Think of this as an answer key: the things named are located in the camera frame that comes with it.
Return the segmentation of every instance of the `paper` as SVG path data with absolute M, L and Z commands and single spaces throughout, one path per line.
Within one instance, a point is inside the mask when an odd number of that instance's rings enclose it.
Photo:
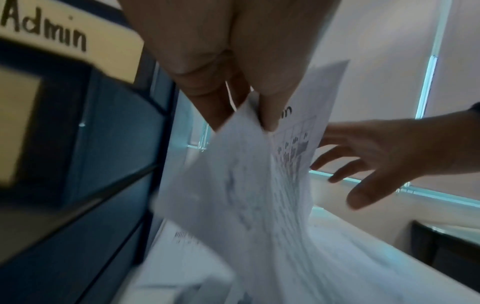
M 250 94 L 156 210 L 222 257 L 255 304 L 451 303 L 341 230 L 309 236 L 309 166 L 347 65 L 309 71 L 271 136 Z
M 171 221 L 153 244 L 137 287 L 184 287 L 202 284 L 208 277 L 233 280 L 234 273 L 211 249 Z

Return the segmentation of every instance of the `hand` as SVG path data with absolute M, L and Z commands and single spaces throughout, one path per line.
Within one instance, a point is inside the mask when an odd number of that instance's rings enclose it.
M 252 86 L 260 93 L 260 122 L 273 131 L 340 0 L 119 2 L 214 130 L 234 112 L 229 91 L 238 107 Z
M 372 120 L 329 124 L 319 147 L 336 145 L 311 166 L 318 170 L 341 157 L 358 157 L 337 170 L 336 183 L 374 170 L 348 195 L 353 209 L 373 204 L 405 183 L 435 174 L 480 171 L 480 116 L 458 112 L 421 120 Z

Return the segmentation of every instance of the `white paper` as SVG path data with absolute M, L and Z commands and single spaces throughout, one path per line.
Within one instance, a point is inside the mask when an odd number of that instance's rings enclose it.
M 208 277 L 233 280 L 234 273 L 211 249 L 167 221 L 142 264 L 137 287 L 182 287 Z
M 309 166 L 347 65 L 309 71 L 272 136 L 250 94 L 156 210 L 221 256 L 255 304 L 451 303 L 351 235 L 329 231 L 317 246 L 309 236 Z

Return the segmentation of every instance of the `desk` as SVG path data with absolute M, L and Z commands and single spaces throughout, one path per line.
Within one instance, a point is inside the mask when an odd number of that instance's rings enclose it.
M 355 243 L 357 250 L 360 249 L 363 254 L 371 256 L 381 264 L 388 265 L 392 269 L 398 269 L 405 280 L 414 280 L 426 288 L 438 290 L 442 295 L 445 295 L 447 298 L 446 302 L 449 302 L 448 299 L 454 299 L 450 302 L 456 303 L 480 302 L 480 296 L 471 289 L 455 282 L 431 267 L 426 267 L 413 257 L 346 223 L 324 209 L 313 209 L 309 218 L 309 232 L 313 242 L 318 247 L 321 247 L 330 235 L 335 233 L 347 235 Z M 344 252 L 339 252 L 339 254 L 352 256 L 354 253 L 345 250 Z M 156 257 L 153 255 L 147 257 L 147 259 L 150 258 Z M 358 259 L 350 259 L 348 263 L 353 266 L 361 266 Z M 142 267 L 139 267 L 137 271 L 141 272 Z M 128 286 L 119 292 L 116 303 L 170 304 L 177 292 L 178 290 L 167 288 L 139 288 L 135 286 L 135 278 L 132 278 Z
M 480 229 L 415 221 L 413 256 L 480 292 Z

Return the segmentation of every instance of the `sheet of paper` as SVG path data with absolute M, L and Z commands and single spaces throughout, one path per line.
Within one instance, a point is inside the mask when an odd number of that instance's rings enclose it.
M 234 273 L 210 248 L 167 221 L 142 264 L 135 285 L 182 287 L 201 284 L 211 276 L 230 281 Z
M 221 256 L 255 304 L 451 303 L 347 234 L 330 231 L 323 246 L 309 236 L 309 165 L 347 65 L 309 71 L 273 135 L 250 94 L 155 208 Z

